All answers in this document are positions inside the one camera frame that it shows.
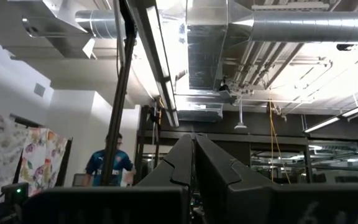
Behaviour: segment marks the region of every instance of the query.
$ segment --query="blue jersey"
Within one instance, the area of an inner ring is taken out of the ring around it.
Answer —
[[[93,185],[99,186],[101,173],[103,169],[103,160],[104,160],[104,152],[105,150],[100,150],[92,154],[89,159],[88,164],[86,165],[86,173],[93,174]],[[116,156],[114,156],[114,167],[112,168],[112,176],[110,180],[110,184],[113,186],[120,186],[122,179],[122,169],[132,170],[132,162],[124,151],[117,150]]]

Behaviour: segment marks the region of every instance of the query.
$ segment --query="yellow cable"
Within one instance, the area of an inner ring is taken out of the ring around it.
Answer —
[[[272,131],[273,131],[274,138],[275,138],[276,144],[277,144],[278,154],[280,155],[280,158],[282,158],[280,146],[278,145],[278,141],[277,141],[277,134],[274,129],[273,117],[272,117],[272,94],[271,94],[271,91],[269,91],[269,98],[270,98],[270,100],[269,100],[269,102],[270,102],[270,133],[272,133]],[[272,158],[273,158],[273,136],[272,136]],[[290,177],[288,176],[287,170],[285,169],[285,164],[283,161],[281,163],[283,164],[284,173],[288,179],[288,183],[291,184]]]
[[[272,108],[272,101],[270,100],[269,101],[270,102],[270,137],[271,137],[271,140],[272,140],[272,165],[271,165],[271,167],[272,167],[272,169],[271,169],[271,171],[272,171],[272,181],[274,181],[273,180],[273,172],[274,172],[274,167],[273,167],[273,165],[274,165],[274,163],[273,163],[273,155],[274,155],[274,151],[273,151],[273,126],[272,126],[272,110],[271,110],[271,108]]]
[[[164,104],[162,103],[162,98],[160,97],[160,104],[161,104],[161,107],[164,108]]]

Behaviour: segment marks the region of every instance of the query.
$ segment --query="ventilation duct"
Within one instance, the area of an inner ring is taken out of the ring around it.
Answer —
[[[46,38],[62,57],[94,57],[95,38],[117,38],[112,11],[89,11],[76,0],[8,1],[21,9],[27,33],[31,37]]]
[[[96,38],[115,39],[118,33],[115,16],[113,11],[84,10],[75,14],[75,21]],[[120,27],[125,27],[121,14],[119,18]],[[125,32],[121,32],[121,37],[125,39]]]
[[[190,89],[216,91],[222,53],[242,42],[358,44],[358,12],[251,11],[234,0],[192,2],[186,15]]]

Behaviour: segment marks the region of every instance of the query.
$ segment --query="hair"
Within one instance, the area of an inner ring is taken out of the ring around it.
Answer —
[[[122,134],[121,133],[118,133],[118,138],[122,139]]]

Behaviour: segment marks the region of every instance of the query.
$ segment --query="wall vent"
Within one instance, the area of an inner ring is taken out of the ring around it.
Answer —
[[[35,88],[34,88],[34,93],[43,97],[44,93],[45,93],[45,87],[43,87],[42,85],[36,83],[35,84]]]

